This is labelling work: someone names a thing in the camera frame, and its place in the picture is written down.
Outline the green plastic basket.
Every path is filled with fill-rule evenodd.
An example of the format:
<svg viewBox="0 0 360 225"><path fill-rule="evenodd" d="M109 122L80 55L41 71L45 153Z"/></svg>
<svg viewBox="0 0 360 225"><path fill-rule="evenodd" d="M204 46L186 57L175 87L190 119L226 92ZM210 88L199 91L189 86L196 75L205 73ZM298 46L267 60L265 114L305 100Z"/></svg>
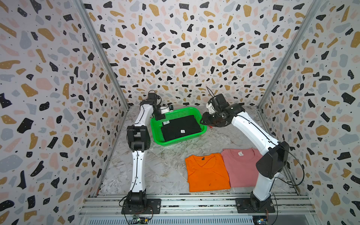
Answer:
<svg viewBox="0 0 360 225"><path fill-rule="evenodd" d="M169 146L203 135L207 127L200 123L202 115L197 108L187 107L165 113L162 120L151 119L154 142Z"/></svg>

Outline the black t-shirt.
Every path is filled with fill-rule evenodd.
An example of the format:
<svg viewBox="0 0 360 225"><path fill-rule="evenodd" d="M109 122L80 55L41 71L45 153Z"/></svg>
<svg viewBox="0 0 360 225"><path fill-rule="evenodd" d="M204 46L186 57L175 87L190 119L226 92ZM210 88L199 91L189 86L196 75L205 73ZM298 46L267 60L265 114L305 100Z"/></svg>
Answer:
<svg viewBox="0 0 360 225"><path fill-rule="evenodd" d="M165 121L162 124L161 132L165 142L197 134L202 131L194 115Z"/></svg>

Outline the orange t-shirt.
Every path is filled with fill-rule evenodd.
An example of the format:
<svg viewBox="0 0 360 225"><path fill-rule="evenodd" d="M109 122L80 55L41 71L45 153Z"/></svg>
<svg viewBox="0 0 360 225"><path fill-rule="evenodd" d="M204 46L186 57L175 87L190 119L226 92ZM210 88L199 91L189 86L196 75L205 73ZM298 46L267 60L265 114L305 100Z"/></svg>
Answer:
<svg viewBox="0 0 360 225"><path fill-rule="evenodd" d="M190 192L230 189L230 179L220 153L191 155L185 159Z"/></svg>

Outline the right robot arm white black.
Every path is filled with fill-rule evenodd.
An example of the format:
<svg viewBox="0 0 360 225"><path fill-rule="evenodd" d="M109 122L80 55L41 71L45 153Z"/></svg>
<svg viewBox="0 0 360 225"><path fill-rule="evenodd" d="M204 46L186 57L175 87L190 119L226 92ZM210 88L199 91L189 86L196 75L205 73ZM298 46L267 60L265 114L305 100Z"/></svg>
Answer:
<svg viewBox="0 0 360 225"><path fill-rule="evenodd" d="M252 197L259 202L266 201L271 195L274 181L286 165L289 146L266 133L245 111L240 104L225 104L225 107L208 102L208 112L202 115L201 123L221 127L232 124L239 129L259 150L262 155L256 163L258 178Z"/></svg>

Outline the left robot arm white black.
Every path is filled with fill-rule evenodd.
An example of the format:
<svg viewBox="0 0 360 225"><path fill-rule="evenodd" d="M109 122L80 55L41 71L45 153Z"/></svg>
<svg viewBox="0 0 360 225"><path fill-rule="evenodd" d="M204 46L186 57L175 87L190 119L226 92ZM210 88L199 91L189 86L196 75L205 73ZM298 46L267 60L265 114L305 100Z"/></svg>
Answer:
<svg viewBox="0 0 360 225"><path fill-rule="evenodd" d="M145 158L146 151L150 148L151 139L148 126L151 119L164 119L166 110L158 103L161 97L154 90L149 91L147 99L142 100L139 106L139 115L136 121L127 127L127 143L132 151L133 172L130 192L146 192L145 184Z"/></svg>

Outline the pink folded t-shirt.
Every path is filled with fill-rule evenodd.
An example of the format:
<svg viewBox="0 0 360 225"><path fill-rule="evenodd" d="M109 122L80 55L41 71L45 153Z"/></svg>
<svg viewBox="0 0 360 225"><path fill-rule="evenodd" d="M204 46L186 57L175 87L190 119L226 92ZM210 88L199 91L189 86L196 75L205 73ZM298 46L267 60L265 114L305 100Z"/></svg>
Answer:
<svg viewBox="0 0 360 225"><path fill-rule="evenodd" d="M262 158L258 149L223 149L221 152L231 188L254 187L259 172L256 163Z"/></svg>

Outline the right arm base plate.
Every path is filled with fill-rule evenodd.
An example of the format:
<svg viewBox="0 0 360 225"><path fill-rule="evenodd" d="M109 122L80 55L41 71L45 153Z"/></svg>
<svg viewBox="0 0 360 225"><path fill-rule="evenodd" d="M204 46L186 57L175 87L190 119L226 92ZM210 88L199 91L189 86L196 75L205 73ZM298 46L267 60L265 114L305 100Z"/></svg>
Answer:
<svg viewBox="0 0 360 225"><path fill-rule="evenodd" d="M235 205L238 213L275 213L274 204L269 197L264 201L257 198L236 198Z"/></svg>

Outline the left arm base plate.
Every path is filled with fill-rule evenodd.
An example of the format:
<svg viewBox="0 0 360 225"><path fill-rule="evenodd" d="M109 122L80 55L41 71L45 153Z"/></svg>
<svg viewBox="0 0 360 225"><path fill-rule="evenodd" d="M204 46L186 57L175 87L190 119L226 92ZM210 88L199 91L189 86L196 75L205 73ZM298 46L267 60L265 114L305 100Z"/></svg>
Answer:
<svg viewBox="0 0 360 225"><path fill-rule="evenodd" d="M124 202L124 207L121 210L121 214L133 215L133 214L159 214L161 210L161 199L147 199L146 203L128 203Z"/></svg>

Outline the aluminium mounting rail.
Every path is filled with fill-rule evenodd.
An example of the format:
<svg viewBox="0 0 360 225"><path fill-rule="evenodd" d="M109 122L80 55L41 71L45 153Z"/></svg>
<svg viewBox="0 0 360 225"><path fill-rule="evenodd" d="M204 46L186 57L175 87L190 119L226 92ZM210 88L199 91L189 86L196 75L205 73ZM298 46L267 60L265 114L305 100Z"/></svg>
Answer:
<svg viewBox="0 0 360 225"><path fill-rule="evenodd" d="M145 212L125 212L124 196L86 198L81 225L319 225L306 196L275 193L267 209L246 208L247 193L149 195Z"/></svg>

